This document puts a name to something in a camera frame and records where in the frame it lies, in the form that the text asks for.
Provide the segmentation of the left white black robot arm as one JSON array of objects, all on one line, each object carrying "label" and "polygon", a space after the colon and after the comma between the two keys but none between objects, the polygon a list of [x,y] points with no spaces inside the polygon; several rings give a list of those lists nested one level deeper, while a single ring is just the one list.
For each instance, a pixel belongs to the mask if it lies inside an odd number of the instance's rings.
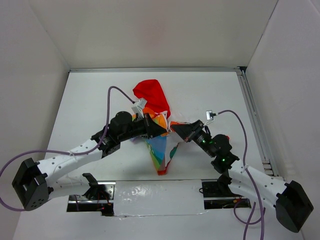
[{"label": "left white black robot arm", "polygon": [[120,149],[121,142],[136,137],[152,139],[166,134],[168,122],[162,115],[152,117],[132,116],[126,111],[118,112],[108,126],[94,134],[89,140],[67,152],[52,158],[34,161],[24,160],[12,181],[17,196],[25,211],[32,211],[71,187],[81,189],[88,200],[97,197],[99,187],[90,173],[70,179],[66,183],[61,178],[91,162],[99,161]]}]

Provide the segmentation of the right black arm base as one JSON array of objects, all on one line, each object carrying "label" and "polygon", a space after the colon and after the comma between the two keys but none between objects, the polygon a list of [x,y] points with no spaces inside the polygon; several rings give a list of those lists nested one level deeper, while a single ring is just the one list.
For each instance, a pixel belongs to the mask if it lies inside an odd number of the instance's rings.
[{"label": "right black arm base", "polygon": [[205,210],[251,208],[246,197],[232,193],[228,185],[220,179],[202,180],[198,191],[203,196]]}]

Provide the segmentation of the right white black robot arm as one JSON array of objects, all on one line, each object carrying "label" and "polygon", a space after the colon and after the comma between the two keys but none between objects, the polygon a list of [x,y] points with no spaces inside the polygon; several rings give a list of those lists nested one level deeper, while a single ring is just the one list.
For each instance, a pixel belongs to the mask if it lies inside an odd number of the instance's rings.
[{"label": "right white black robot arm", "polygon": [[314,207],[302,185],[292,180],[285,182],[269,176],[232,154],[227,135],[211,136],[204,124],[177,123],[170,126],[185,142],[196,143],[213,160],[211,165],[221,174],[218,190],[223,196],[232,193],[275,211],[278,222],[293,233],[298,233]]}]

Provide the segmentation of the rainbow white red kids jacket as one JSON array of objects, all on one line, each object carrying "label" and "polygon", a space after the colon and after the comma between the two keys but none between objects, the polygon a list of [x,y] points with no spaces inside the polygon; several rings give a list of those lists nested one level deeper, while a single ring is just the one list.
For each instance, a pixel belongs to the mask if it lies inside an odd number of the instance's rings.
[{"label": "rainbow white red kids jacket", "polygon": [[183,142],[172,126],[185,124],[186,121],[174,121],[170,105],[158,80],[143,80],[132,91],[137,98],[131,107],[132,119],[149,120],[145,143],[157,174],[166,175],[170,162]]}]

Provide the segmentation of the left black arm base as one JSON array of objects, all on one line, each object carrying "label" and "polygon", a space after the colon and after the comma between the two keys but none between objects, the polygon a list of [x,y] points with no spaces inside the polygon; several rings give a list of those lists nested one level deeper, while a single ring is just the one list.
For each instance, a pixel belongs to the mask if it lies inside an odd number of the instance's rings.
[{"label": "left black arm base", "polygon": [[98,181],[91,173],[83,173],[88,182],[88,188],[83,194],[74,194],[68,197],[66,211],[100,212],[102,216],[114,216],[115,181]]}]

